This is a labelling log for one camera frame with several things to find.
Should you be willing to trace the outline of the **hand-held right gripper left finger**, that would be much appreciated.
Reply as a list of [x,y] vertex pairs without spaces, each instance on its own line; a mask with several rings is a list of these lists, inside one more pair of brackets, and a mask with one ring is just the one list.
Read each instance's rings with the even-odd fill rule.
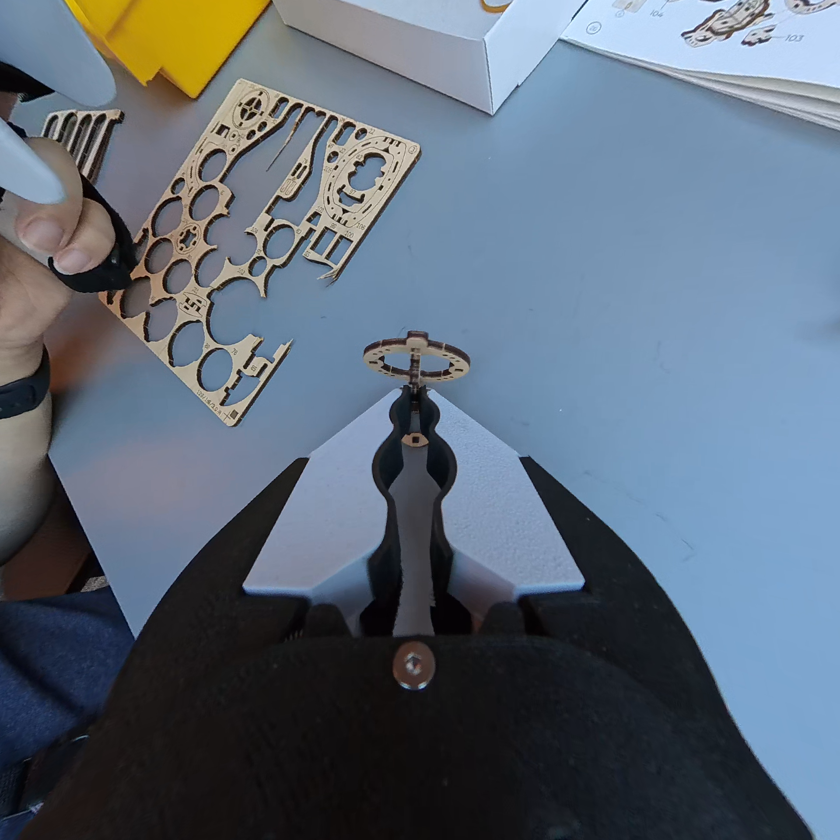
[[392,635],[402,588],[395,503],[411,424],[394,390],[315,449],[244,582],[250,595],[337,606],[369,635]]

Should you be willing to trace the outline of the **person's left hand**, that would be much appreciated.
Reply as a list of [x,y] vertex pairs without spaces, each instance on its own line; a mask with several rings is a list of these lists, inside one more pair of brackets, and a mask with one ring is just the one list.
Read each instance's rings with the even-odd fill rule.
[[43,337],[70,299],[70,289],[39,262],[52,257],[65,275],[99,266],[112,251],[115,234],[107,211],[84,198],[79,171],[57,142],[28,141],[58,174],[66,192],[62,203],[41,205],[15,195],[3,199],[13,239],[1,241],[1,383],[35,373]]

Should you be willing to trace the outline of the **instruction booklet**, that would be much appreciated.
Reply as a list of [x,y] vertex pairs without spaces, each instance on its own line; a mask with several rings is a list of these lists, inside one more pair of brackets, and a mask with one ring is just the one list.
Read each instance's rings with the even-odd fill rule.
[[562,40],[839,128],[838,1],[591,1]]

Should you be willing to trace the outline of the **white cardboard box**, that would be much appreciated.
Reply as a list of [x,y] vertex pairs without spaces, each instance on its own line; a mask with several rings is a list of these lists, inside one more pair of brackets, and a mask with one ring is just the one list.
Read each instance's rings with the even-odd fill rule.
[[582,1],[275,1],[308,35],[495,113],[558,40]]

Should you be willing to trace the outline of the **yellow plastic bin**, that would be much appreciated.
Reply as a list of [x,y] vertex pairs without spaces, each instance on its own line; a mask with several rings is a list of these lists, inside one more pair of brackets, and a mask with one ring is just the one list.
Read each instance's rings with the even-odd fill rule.
[[162,74],[196,98],[268,1],[68,1],[93,43],[146,85]]

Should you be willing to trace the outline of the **laser-cut wooden sheet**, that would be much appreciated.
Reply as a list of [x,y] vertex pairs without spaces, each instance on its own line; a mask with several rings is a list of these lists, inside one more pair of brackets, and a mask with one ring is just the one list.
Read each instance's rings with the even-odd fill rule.
[[[308,117],[316,120],[312,137],[245,230],[255,243],[253,257],[242,265],[226,258],[203,286],[200,266],[217,248],[208,230],[234,201],[225,184],[234,164],[278,131],[287,131],[288,143]],[[326,268],[323,280],[338,279],[420,156],[415,141],[239,79],[136,239],[140,264],[132,278],[149,282],[150,308],[173,304],[171,330],[152,338],[151,314],[130,315],[125,291],[99,298],[226,426],[235,427],[292,343],[267,357],[260,351],[264,340],[253,334],[235,343],[217,341],[211,330],[216,293],[248,280],[264,298],[272,273],[297,253]]]

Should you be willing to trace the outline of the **black wrist band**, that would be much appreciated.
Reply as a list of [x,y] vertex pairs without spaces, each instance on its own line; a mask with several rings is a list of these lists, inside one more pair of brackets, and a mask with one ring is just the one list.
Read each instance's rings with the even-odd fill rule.
[[35,373],[1,385],[1,419],[17,417],[35,410],[46,399],[49,384],[49,353],[47,348],[44,348]]

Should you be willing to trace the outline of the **comb-shaped wooden sheet piece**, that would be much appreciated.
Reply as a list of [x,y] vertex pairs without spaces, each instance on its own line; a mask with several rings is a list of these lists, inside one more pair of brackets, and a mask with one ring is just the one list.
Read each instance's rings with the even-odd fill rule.
[[80,173],[95,183],[112,132],[123,121],[119,109],[62,110],[47,114],[41,137],[60,143],[73,157]]

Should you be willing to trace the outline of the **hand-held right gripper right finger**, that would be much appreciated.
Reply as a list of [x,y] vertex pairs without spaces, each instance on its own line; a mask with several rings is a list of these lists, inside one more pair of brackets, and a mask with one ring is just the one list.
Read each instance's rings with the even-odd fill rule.
[[417,398],[434,500],[430,562],[436,634],[524,595],[579,591],[585,579],[517,452],[435,392]]

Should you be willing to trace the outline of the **wooden ring part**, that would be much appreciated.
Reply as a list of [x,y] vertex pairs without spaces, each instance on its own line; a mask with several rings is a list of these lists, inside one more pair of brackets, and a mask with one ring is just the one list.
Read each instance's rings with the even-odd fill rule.
[[[407,355],[408,367],[404,369],[387,363],[386,357],[394,354]],[[439,358],[446,367],[425,370],[425,356]],[[470,358],[465,351],[452,344],[432,340],[427,332],[418,330],[408,331],[405,338],[384,339],[368,345],[364,349],[363,361],[376,372],[406,380],[414,400],[426,386],[458,379],[466,375],[470,367]]]

